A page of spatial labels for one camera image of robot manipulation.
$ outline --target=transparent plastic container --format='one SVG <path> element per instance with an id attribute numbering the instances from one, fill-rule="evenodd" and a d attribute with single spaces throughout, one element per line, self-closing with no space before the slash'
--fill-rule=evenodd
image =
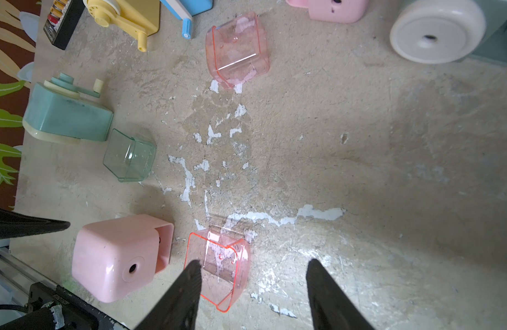
<path id="1" fill-rule="evenodd" d="M 266 32 L 257 14 L 212 27 L 206 35 L 206 59 L 211 76 L 226 89 L 268 72 Z"/>
<path id="2" fill-rule="evenodd" d="M 119 182 L 138 182 L 149 176 L 155 155 L 156 146 L 151 142 L 113 129 L 103 165 Z"/>
<path id="3" fill-rule="evenodd" d="M 226 313 L 248 283 L 250 245 L 211 229 L 193 232 L 187 242 L 184 268 L 199 260 L 202 266 L 201 296 Z"/>

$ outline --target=peeling paint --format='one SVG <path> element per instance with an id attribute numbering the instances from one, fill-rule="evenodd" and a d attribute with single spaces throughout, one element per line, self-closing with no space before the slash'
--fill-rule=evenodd
<path id="1" fill-rule="evenodd" d="M 195 134 L 193 134 L 193 136 L 195 137 L 195 140 L 198 143 L 202 143 L 202 136 L 200 136 L 200 133 L 195 133 Z"/>
<path id="2" fill-rule="evenodd" d="M 196 171 L 197 169 L 201 169 L 203 170 L 204 172 L 207 172 L 209 169 L 210 169 L 210 162 L 208 162 L 207 160 L 202 160 L 202 162 L 198 165 L 195 165 L 193 167 L 193 170 Z"/>
<path id="3" fill-rule="evenodd" d="M 256 294 L 255 292 L 252 292 L 252 293 L 250 294 L 250 298 L 253 298 L 253 299 L 257 300 L 257 303 L 258 303 L 258 304 L 260 304 L 260 303 L 262 303 L 262 302 L 263 302 L 263 299 L 262 299 L 261 297 L 259 297 L 259 295 L 258 295 L 258 294 Z"/>
<path id="4" fill-rule="evenodd" d="M 233 90 L 235 90 L 235 93 L 241 94 L 242 93 L 242 83 L 238 83 L 237 85 L 233 86 Z"/>
<path id="5" fill-rule="evenodd" d="M 219 82 L 213 79 L 211 81 L 210 90 L 214 91 L 215 93 L 219 93 Z"/>
<path id="6" fill-rule="evenodd" d="M 240 127 L 230 129 L 230 137 L 232 137 L 235 133 L 242 133 L 242 129 Z"/>
<path id="7" fill-rule="evenodd" d="M 208 210 L 208 191 L 204 190 L 204 208 L 206 209 L 206 219 L 210 218 L 210 211 Z"/>
<path id="8" fill-rule="evenodd" d="M 180 200 L 182 202 L 187 202 L 187 204 L 191 208 L 191 200 L 189 198 L 189 194 L 191 192 L 191 188 L 195 188 L 195 178 L 193 177 L 191 172 L 186 168 L 186 161 L 184 158 L 177 158 L 177 157 L 174 157 L 171 155 L 168 155 L 168 156 L 169 156 L 170 163 L 180 164 L 184 168 L 184 173 L 186 176 L 185 177 L 186 188 L 184 189 L 184 192 L 182 193 L 182 195 L 180 195 Z"/>
<path id="9" fill-rule="evenodd" d="M 200 225 L 197 219 L 195 219 L 195 225 L 197 227 L 197 230 L 204 230 L 206 229 L 204 226 Z"/>
<path id="10" fill-rule="evenodd" d="M 257 286 L 259 287 L 259 294 L 265 292 L 279 293 L 280 286 L 277 284 L 279 277 L 274 274 L 272 268 L 263 270 L 263 276 L 257 280 Z"/>
<path id="11" fill-rule="evenodd" d="M 291 311 L 289 311 L 288 309 L 286 308 L 281 308 L 281 310 L 279 310 L 279 306 L 277 305 L 274 305 L 274 304 L 268 304 L 268 306 L 270 307 L 270 309 L 273 311 L 273 312 L 276 312 L 280 315 L 285 315 L 285 316 L 289 316 L 289 317 L 293 317 L 293 318 L 297 318 L 296 314 L 292 313 Z"/>
<path id="12" fill-rule="evenodd" d="M 206 142 L 207 145 L 213 144 L 213 141 L 211 139 L 213 138 L 219 138 L 222 134 L 220 133 L 214 133 L 213 128 L 211 128 L 211 125 L 208 127 L 208 141 Z"/>
<path id="13" fill-rule="evenodd" d="M 251 229 L 246 229 L 244 231 L 244 238 L 246 239 L 246 241 L 248 243 L 251 243 L 253 242 L 254 238 L 257 237 L 257 233 L 255 232 L 255 230 L 251 230 Z"/>
<path id="14" fill-rule="evenodd" d="M 331 208 L 326 211 L 316 210 L 313 208 L 310 204 L 305 204 L 302 208 L 300 208 L 297 211 L 296 217 L 284 217 L 281 218 L 279 221 L 272 218 L 271 215 L 264 213 L 264 212 L 248 212 L 246 214 L 239 214 L 239 213 L 233 213 L 228 215 L 227 218 L 227 224 L 228 220 L 231 224 L 235 225 L 238 221 L 241 219 L 248 219 L 256 223 L 259 220 L 268 220 L 268 223 L 275 224 L 277 227 L 280 227 L 284 224 L 296 224 L 297 218 L 300 216 L 303 218 L 312 217 L 314 219 L 321 219 L 321 220 L 327 220 L 327 221 L 334 221 L 340 217 L 342 217 L 347 212 L 344 208 Z"/>
<path id="15" fill-rule="evenodd" d="M 242 104 L 239 104 L 239 106 L 237 107 L 237 110 L 235 110 L 235 118 L 242 117 L 245 114 L 246 114 L 245 106 L 243 106 Z"/>

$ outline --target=black box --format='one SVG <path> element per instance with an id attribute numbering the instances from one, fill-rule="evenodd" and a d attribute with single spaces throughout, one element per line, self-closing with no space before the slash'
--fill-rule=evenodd
<path id="1" fill-rule="evenodd" d="M 83 13 L 85 4 L 83 0 L 67 0 L 63 10 L 59 10 L 59 8 L 56 7 L 57 5 L 61 6 L 63 4 L 64 0 L 54 1 L 43 30 L 48 36 L 48 39 L 50 39 L 52 45 L 65 50 L 79 22 L 81 13 Z"/>

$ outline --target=blue pencil sharpener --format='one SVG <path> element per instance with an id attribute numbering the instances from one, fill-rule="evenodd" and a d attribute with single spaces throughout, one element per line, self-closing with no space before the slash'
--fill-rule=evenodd
<path id="1" fill-rule="evenodd" d="M 175 17 L 182 21 L 182 36 L 191 39 L 193 16 L 210 10 L 213 0 L 160 0 Z"/>
<path id="2" fill-rule="evenodd" d="M 74 85 L 74 78 L 61 73 L 33 88 L 23 118 L 25 130 L 33 137 L 66 144 L 82 139 L 105 141 L 113 113 L 99 103 L 81 98 L 99 98 L 103 81 L 96 79 L 93 90 Z"/>

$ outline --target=pink plastic box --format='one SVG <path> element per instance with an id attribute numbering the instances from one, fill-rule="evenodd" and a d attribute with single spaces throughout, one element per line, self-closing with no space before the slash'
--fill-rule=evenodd
<path id="1" fill-rule="evenodd" d="M 226 313 L 248 282 L 250 245 L 211 229 L 191 233 L 184 268 L 192 260 L 202 266 L 201 296 Z"/>
<path id="2" fill-rule="evenodd" d="M 266 33 L 256 13 L 212 27 L 206 34 L 206 59 L 211 76 L 226 89 L 268 72 Z"/>
<path id="3" fill-rule="evenodd" d="M 311 20 L 355 23 L 366 12 L 369 0 L 286 0 L 292 7 L 309 9 Z"/>
<path id="4" fill-rule="evenodd" d="M 173 229 L 146 214 L 87 224 L 75 240 L 72 276 L 103 303 L 123 298 L 169 265 Z"/>

